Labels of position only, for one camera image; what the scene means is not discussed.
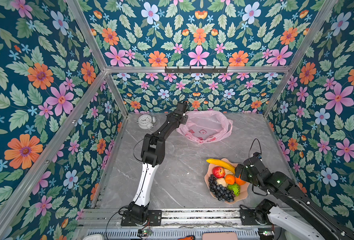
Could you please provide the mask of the pink box at bottom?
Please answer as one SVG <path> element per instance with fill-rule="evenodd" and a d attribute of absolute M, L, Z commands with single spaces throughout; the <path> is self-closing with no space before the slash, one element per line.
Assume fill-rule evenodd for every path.
<path fill-rule="evenodd" d="M 234 232 L 218 232 L 218 233 L 204 233 L 202 240 L 237 240 L 237 234 Z"/>

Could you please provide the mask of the fake beige ginger root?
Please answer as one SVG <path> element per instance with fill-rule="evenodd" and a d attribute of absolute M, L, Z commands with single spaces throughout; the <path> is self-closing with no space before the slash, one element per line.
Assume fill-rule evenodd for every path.
<path fill-rule="evenodd" d="M 225 174 L 226 175 L 234 175 L 230 170 L 228 170 L 228 169 L 225 169 Z"/>

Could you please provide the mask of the pink plastic bag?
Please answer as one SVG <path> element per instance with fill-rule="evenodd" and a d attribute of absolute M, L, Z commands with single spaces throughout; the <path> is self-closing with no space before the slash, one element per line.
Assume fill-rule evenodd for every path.
<path fill-rule="evenodd" d="M 232 134 L 233 121 L 218 111 L 189 111 L 177 132 L 197 144 L 219 142 Z"/>

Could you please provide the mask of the fake beige garlic bulb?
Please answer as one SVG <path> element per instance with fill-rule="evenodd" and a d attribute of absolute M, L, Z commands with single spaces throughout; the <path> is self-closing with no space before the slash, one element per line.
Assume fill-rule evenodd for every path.
<path fill-rule="evenodd" d="M 224 188 L 226 188 L 228 186 L 228 184 L 226 183 L 225 178 L 216 179 L 216 184 L 218 186 L 222 186 Z"/>

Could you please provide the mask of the aluminium mounting rail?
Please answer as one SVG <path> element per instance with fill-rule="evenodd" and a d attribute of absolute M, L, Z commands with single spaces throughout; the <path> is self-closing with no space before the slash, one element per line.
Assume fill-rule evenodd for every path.
<path fill-rule="evenodd" d="M 168 208 L 160 209 L 162 222 L 158 227 L 194 228 L 198 226 L 244 227 L 238 208 Z M 117 209 L 85 210 L 84 216 L 78 221 L 79 227 L 103 228 L 121 227 L 122 215 Z M 269 227 L 270 225 L 248 225 Z"/>

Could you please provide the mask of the fake green apple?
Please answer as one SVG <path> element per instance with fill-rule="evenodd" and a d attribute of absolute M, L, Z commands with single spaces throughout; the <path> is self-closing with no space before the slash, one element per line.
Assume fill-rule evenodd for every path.
<path fill-rule="evenodd" d="M 238 185 L 238 184 L 236 184 L 236 183 L 234 183 L 234 184 L 232 184 L 232 185 L 228 185 L 228 186 L 227 186 L 227 189 L 230 190 L 230 191 L 233 193 L 233 195 L 234 195 L 235 197 L 239 196 L 239 194 L 240 194 L 240 192 L 241 192 L 241 187 L 240 187 L 240 185 Z"/>

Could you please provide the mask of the fake purple grapes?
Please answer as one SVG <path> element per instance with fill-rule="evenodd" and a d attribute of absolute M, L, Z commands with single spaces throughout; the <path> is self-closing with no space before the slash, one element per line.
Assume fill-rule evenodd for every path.
<path fill-rule="evenodd" d="M 216 178 L 213 175 L 210 175 L 208 178 L 209 189 L 212 194 L 218 199 L 218 201 L 231 203 L 234 201 L 233 193 L 222 186 L 216 184 Z"/>

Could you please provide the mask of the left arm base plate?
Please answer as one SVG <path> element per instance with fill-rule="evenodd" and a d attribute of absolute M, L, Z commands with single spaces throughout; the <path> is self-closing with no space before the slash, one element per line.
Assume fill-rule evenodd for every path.
<path fill-rule="evenodd" d="M 135 220 L 128 210 L 124 211 L 124 215 L 121 220 L 122 227 L 144 227 L 145 225 L 160 226 L 162 222 L 162 211 L 161 210 L 148 210 L 146 214 L 146 219 L 144 222 L 140 220 Z"/>

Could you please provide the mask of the fake yellow banana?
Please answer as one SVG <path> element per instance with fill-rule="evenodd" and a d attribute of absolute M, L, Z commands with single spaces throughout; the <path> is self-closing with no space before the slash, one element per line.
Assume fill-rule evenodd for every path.
<path fill-rule="evenodd" d="M 207 163 L 209 164 L 213 164 L 216 166 L 220 166 L 223 167 L 227 170 L 229 170 L 230 172 L 232 172 L 233 174 L 235 173 L 235 168 L 229 161 L 228 159 L 222 159 L 222 160 L 218 160 L 218 159 L 207 159 L 206 160 Z"/>

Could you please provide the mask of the fake orange tangerine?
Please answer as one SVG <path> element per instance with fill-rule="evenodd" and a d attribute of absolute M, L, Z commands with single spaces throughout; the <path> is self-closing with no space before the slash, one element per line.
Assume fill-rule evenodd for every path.
<path fill-rule="evenodd" d="M 227 185 L 233 185 L 236 183 L 236 178 L 234 175 L 228 174 L 225 176 L 225 182 Z"/>

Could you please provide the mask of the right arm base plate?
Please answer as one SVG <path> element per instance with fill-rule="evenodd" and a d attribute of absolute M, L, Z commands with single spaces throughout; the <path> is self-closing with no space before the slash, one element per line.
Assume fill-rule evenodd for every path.
<path fill-rule="evenodd" d="M 272 223 L 268 219 L 268 214 L 273 206 L 257 206 L 255 208 L 249 208 L 245 205 L 240 205 L 239 213 L 242 225 L 271 225 Z"/>

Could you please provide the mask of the black hook rail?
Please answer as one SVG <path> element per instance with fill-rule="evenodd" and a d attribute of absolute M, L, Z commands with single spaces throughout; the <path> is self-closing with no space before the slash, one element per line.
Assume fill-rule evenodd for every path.
<path fill-rule="evenodd" d="M 171 74 L 222 74 L 228 72 L 228 67 L 165 67 L 165 73 Z"/>

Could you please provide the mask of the white alarm clock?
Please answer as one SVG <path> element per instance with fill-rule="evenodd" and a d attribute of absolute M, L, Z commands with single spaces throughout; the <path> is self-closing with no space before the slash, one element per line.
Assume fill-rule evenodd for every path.
<path fill-rule="evenodd" d="M 150 130 L 152 129 L 157 122 L 157 119 L 151 115 L 145 114 L 141 115 L 138 118 L 138 125 L 143 130 Z"/>

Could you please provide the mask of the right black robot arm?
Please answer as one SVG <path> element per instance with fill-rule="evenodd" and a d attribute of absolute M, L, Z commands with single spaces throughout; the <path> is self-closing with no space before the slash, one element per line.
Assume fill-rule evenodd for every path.
<path fill-rule="evenodd" d="M 282 172 L 270 172 L 260 153 L 255 152 L 243 164 L 238 164 L 235 176 L 296 211 L 306 222 L 292 216 L 285 217 L 284 212 L 272 202 L 266 210 L 272 224 L 292 232 L 296 237 L 303 240 L 354 240 L 354 231 L 341 225 L 315 204 L 290 177 Z"/>

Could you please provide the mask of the fake red apple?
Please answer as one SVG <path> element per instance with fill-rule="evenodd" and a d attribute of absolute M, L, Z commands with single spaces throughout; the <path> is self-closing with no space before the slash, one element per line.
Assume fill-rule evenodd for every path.
<path fill-rule="evenodd" d="M 224 178 L 226 176 L 226 171 L 223 167 L 217 166 L 214 167 L 212 169 L 212 175 L 216 178 L 216 179 L 221 179 Z"/>

